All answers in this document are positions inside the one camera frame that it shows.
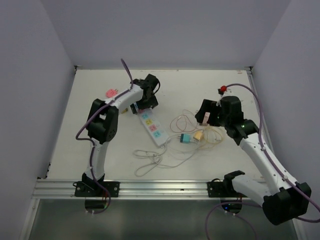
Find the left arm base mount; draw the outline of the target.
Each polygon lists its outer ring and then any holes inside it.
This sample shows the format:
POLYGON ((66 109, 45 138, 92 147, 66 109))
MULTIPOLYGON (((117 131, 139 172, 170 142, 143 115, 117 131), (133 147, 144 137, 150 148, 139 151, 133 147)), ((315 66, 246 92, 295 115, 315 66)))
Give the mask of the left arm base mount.
MULTIPOLYGON (((120 182, 118 181, 103 181, 100 184, 109 192, 111 198, 117 198, 119 196, 120 182)), ((93 186, 89 186, 82 181, 77 181, 72 184, 75 187, 75 197, 107 197, 106 191, 93 182, 93 186)))

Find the teal cube plug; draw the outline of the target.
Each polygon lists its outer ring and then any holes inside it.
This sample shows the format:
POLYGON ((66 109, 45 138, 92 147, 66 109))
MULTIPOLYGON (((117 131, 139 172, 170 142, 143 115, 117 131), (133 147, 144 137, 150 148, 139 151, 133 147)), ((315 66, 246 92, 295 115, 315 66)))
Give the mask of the teal cube plug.
POLYGON ((177 136, 180 143, 189 144, 191 142, 191 135, 188 133, 181 133, 177 136))

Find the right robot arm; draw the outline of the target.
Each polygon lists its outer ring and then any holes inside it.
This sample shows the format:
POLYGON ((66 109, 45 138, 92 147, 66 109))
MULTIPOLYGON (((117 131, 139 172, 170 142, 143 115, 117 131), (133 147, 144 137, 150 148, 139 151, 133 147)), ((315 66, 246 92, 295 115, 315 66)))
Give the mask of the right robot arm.
POLYGON ((268 153, 268 145, 259 139, 259 128, 250 119, 244 118, 242 104, 236 96, 222 97, 218 102, 204 99, 195 115, 198 123, 205 120, 214 127, 223 127, 252 160, 262 174, 266 184, 248 177, 236 170, 224 176, 221 189, 227 196, 242 194, 262 207, 267 219, 279 225, 307 212, 312 190, 304 182, 299 183, 280 164, 273 153, 268 153))

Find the pink plug adapter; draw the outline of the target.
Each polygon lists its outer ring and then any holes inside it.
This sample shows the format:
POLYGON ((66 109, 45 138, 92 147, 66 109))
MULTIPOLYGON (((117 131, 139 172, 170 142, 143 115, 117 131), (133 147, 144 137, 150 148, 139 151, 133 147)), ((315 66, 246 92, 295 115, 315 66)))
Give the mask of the pink plug adapter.
POLYGON ((117 89, 111 88, 111 89, 109 89, 109 90, 106 91, 105 96, 106 96, 107 98, 113 98, 114 96, 116 96, 116 95, 118 94, 118 92, 119 92, 119 91, 118 91, 117 89))

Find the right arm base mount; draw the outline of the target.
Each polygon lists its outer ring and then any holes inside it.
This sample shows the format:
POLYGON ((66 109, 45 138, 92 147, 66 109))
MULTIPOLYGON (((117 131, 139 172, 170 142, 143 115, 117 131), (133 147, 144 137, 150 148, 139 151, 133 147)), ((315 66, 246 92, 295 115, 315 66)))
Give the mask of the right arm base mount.
POLYGON ((206 183, 209 198, 237 198, 239 193, 229 190, 224 182, 219 178, 214 178, 206 183))

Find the aluminium front rail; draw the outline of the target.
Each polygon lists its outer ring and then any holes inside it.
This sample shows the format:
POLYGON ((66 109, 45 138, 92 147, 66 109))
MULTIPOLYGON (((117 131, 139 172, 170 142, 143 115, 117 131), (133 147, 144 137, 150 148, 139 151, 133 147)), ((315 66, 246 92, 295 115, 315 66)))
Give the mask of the aluminium front rail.
MULTIPOLYGON (((117 180, 110 193, 112 200, 213 200, 246 199, 241 193, 215 192, 207 180, 117 180)), ((102 196, 83 193, 70 179, 38 179, 33 199, 102 200, 102 196)))

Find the pink cube plug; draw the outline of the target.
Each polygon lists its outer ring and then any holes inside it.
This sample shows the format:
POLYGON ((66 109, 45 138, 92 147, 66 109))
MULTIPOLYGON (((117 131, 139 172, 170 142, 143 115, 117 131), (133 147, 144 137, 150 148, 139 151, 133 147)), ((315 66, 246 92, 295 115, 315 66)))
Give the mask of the pink cube plug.
POLYGON ((204 114, 204 117, 203 117, 203 121, 202 121, 202 125, 203 126, 207 126, 208 125, 208 120, 210 118, 210 113, 209 112, 206 112, 204 114))

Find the white power strip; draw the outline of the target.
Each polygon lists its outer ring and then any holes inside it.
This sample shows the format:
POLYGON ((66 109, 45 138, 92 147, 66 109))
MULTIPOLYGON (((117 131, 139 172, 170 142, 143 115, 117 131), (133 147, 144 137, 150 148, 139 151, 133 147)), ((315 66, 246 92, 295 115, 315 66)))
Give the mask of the white power strip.
POLYGON ((160 148, 164 147, 169 139, 169 135, 165 128, 158 121, 156 115, 153 113, 153 110, 151 108, 139 109, 137 103, 134 103, 132 111, 135 111, 155 145, 160 148))

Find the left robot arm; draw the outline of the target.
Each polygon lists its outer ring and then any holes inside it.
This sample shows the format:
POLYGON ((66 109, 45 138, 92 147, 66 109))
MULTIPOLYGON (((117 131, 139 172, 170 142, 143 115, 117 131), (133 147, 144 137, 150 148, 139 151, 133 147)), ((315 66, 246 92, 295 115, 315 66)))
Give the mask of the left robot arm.
POLYGON ((106 100, 95 99, 91 105, 87 122, 76 134, 76 140, 89 141, 91 152, 88 167, 81 181, 92 196, 103 193, 105 159, 109 142, 118 130, 119 114, 132 106, 134 113, 158 106, 155 88, 160 86, 158 78, 148 74, 144 79, 132 79, 130 87, 106 100))

